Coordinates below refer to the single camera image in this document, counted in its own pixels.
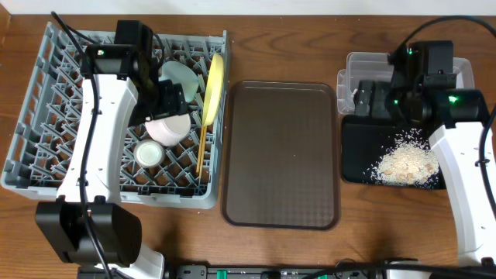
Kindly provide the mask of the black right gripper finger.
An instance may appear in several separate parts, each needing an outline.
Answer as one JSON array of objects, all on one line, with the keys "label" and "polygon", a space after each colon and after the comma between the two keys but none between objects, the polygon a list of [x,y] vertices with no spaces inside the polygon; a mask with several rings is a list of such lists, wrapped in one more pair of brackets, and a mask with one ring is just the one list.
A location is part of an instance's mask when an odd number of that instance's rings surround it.
[{"label": "black right gripper finger", "polygon": [[360,81],[353,95],[354,113],[359,116],[370,115],[370,101],[374,93],[374,82]]},{"label": "black right gripper finger", "polygon": [[391,84],[386,81],[376,81],[374,83],[374,93],[372,100],[371,117],[374,119],[389,119],[391,117],[386,100],[390,92]]}]

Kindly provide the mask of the light blue bowl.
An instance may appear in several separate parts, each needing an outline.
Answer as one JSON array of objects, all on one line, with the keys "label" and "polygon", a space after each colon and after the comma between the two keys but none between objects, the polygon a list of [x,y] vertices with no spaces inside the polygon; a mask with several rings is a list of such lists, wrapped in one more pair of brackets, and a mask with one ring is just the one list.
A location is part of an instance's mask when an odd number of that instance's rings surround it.
[{"label": "light blue bowl", "polygon": [[191,103],[197,94],[199,82],[193,70],[177,61],[168,61],[161,68],[160,81],[171,80],[174,84],[180,84],[184,98]]}]

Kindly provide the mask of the pink white bowl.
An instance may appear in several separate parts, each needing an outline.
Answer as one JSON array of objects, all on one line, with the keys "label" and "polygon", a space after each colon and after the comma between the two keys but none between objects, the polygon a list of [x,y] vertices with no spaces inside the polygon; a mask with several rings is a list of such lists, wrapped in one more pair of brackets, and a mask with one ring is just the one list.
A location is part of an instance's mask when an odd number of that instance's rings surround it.
[{"label": "pink white bowl", "polygon": [[152,140],[163,146],[175,146],[189,134],[191,119],[189,114],[174,115],[144,125]]}]

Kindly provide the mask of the wooden chopstick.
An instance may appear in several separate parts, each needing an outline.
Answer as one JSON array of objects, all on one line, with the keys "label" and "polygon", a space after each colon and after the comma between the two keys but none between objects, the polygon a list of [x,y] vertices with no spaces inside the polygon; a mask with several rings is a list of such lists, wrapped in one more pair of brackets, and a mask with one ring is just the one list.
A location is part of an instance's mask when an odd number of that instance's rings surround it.
[{"label": "wooden chopstick", "polygon": [[199,175],[199,172],[201,170],[202,166],[202,154],[203,154],[203,147],[204,147],[204,139],[205,136],[205,126],[201,127],[201,135],[200,135],[200,142],[198,146],[198,156],[197,156],[197,166],[196,166],[196,174]]},{"label": "wooden chopstick", "polygon": [[[204,136],[205,141],[206,141],[207,129],[208,129],[208,127],[205,126],[205,136]],[[201,156],[202,165],[201,165],[201,170],[200,170],[199,175],[198,175],[199,180],[201,180],[201,175],[202,175],[204,153],[205,153],[205,142],[204,142],[204,147],[203,147],[203,154]]]}]

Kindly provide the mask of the small white cup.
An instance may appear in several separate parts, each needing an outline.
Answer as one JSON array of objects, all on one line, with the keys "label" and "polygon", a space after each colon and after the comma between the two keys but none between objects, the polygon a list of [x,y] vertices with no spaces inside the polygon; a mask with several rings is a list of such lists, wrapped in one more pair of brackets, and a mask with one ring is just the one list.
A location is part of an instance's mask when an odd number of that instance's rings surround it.
[{"label": "small white cup", "polygon": [[165,150],[158,142],[145,139],[136,144],[133,156],[141,167],[157,167],[165,159]]}]

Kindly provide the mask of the yellow plate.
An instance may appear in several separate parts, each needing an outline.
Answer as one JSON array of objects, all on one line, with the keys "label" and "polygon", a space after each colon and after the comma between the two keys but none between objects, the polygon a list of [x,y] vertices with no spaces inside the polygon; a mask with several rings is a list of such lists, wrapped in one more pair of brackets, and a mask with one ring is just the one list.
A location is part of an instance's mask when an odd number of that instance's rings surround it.
[{"label": "yellow plate", "polygon": [[222,94],[224,72],[225,68],[222,55],[215,53],[212,58],[205,89],[205,100],[202,113],[203,126],[210,126],[215,120]]}]

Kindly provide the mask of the rice grains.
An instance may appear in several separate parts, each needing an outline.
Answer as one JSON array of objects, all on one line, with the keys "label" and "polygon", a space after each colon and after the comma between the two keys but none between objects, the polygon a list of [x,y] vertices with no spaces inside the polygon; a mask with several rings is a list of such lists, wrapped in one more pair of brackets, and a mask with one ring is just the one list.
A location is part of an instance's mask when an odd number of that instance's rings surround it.
[{"label": "rice grains", "polygon": [[439,183],[439,163],[422,129],[395,133],[391,146],[381,146],[379,158],[365,171],[374,184],[434,188]]}]

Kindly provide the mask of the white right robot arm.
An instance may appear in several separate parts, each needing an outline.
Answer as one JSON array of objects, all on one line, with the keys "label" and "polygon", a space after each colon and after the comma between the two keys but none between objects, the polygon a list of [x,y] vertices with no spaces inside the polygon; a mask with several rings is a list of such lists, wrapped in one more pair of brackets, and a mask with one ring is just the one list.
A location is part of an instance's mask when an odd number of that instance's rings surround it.
[{"label": "white right robot arm", "polygon": [[442,171],[456,224],[461,275],[495,276],[495,160],[491,125],[495,112],[483,94],[457,88],[453,73],[393,75],[363,80],[353,95],[355,114],[417,125]]}]

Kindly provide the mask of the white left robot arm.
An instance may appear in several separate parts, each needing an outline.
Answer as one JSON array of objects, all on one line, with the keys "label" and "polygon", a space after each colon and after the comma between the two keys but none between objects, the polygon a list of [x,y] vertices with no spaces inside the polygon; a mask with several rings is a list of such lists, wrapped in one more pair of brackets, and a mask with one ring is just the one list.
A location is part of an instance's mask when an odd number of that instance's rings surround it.
[{"label": "white left robot arm", "polygon": [[83,105],[74,151],[55,201],[35,220],[65,263],[107,278],[164,278],[162,253],[142,241],[140,219],[121,206],[120,167],[127,129],[172,114],[177,85],[159,81],[152,43],[92,44],[81,58]]}]

